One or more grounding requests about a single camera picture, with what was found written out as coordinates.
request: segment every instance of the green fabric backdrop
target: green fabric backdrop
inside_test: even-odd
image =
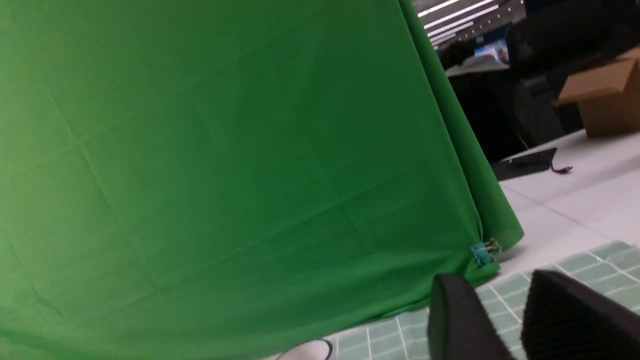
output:
[[[409,0],[0,0],[0,358],[244,359],[522,230]]]

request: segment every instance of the binder clip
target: binder clip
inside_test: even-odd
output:
[[[471,246],[471,253],[473,253],[474,258],[476,259],[476,263],[478,267],[483,267],[487,264],[493,263],[493,258],[491,257],[491,252],[501,252],[502,247],[498,244],[495,239],[489,240],[486,243],[475,243]]]

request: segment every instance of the white table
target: white table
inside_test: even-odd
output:
[[[595,140],[579,131],[528,152],[551,147],[556,168],[574,166],[569,174],[500,183],[525,236],[498,257],[494,281],[613,240],[640,243],[640,134]]]

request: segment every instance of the fluorescent light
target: fluorescent light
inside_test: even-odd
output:
[[[492,2],[492,1],[495,1],[495,0],[484,0],[484,1],[481,1],[481,2],[479,2],[477,4],[473,4],[473,5],[469,6],[468,8],[464,8],[464,9],[458,11],[458,12],[454,12],[454,13],[452,13],[450,15],[447,15],[447,16],[443,17],[442,19],[438,19],[438,20],[436,20],[434,22],[430,22],[429,24],[426,24],[424,26],[424,28],[425,29],[432,28],[433,26],[441,24],[441,23],[443,23],[443,22],[445,22],[447,20],[453,19],[456,16],[464,14],[465,12],[470,12],[471,10],[477,9],[480,6],[486,5],[486,4],[488,4],[488,3]]]
[[[441,38],[440,40],[438,40],[438,41],[436,41],[436,42],[432,43],[431,45],[433,45],[433,46],[440,45],[440,44],[442,44],[443,42],[445,42],[445,41],[447,41],[447,40],[451,40],[451,39],[453,39],[454,37],[456,37],[456,34],[451,34],[451,35],[449,35],[448,37]]]
[[[435,34],[439,34],[439,33],[443,32],[443,31],[447,31],[448,29],[451,29],[454,26],[458,26],[460,24],[464,24],[465,22],[467,22],[469,20],[472,20],[472,19],[475,19],[478,16],[482,16],[482,15],[484,15],[486,13],[490,13],[490,12],[496,10],[498,7],[499,7],[498,5],[495,5],[495,6],[490,7],[489,9],[484,9],[481,12],[477,12],[477,13],[475,13],[473,15],[469,15],[468,17],[465,17],[464,19],[460,19],[460,20],[458,20],[456,22],[450,23],[449,25],[445,25],[445,26],[443,26],[443,27],[441,27],[441,28],[439,28],[437,30],[433,30],[432,32],[428,33],[427,36],[430,37],[430,36],[433,36]]]
[[[446,32],[446,33],[444,33],[444,34],[440,34],[440,35],[438,35],[438,36],[436,36],[436,37],[430,38],[430,40],[431,40],[431,41],[438,41],[438,40],[440,40],[440,39],[441,39],[441,38],[443,38],[443,37],[448,37],[449,35],[451,35],[451,34],[453,34],[453,33],[457,33],[458,31],[460,31],[460,30],[462,30],[462,29],[466,29],[466,28],[468,28],[469,26],[471,26],[471,25],[473,25],[473,24],[474,24],[473,22],[468,22],[468,23],[466,23],[466,24],[464,24],[464,25],[462,25],[462,26],[458,26],[458,27],[457,27],[457,28],[455,28],[455,29],[451,29],[451,30],[449,30],[449,31],[447,31],[447,32]]]
[[[432,7],[432,8],[430,8],[430,9],[424,10],[423,12],[419,12],[419,13],[418,13],[418,17],[423,17],[423,16],[427,15],[428,13],[432,13],[432,12],[434,12],[434,11],[436,11],[436,10],[440,10],[440,9],[442,9],[442,8],[443,8],[443,7],[445,7],[445,6],[449,6],[449,5],[453,4],[453,3],[457,3],[458,1],[459,1],[459,0],[449,0],[449,1],[445,1],[445,2],[444,2],[444,3],[442,3],[442,4],[438,4],[438,5],[436,5],[436,6]]]

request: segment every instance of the black foam object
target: black foam object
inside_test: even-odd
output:
[[[537,270],[522,345],[529,360],[640,359],[640,316],[564,274]]]
[[[437,275],[430,309],[431,360],[513,360],[476,291],[462,277]]]
[[[493,163],[491,168],[498,181],[526,176],[537,172],[547,171],[551,168],[557,148],[551,148],[533,154],[519,156],[517,158]]]

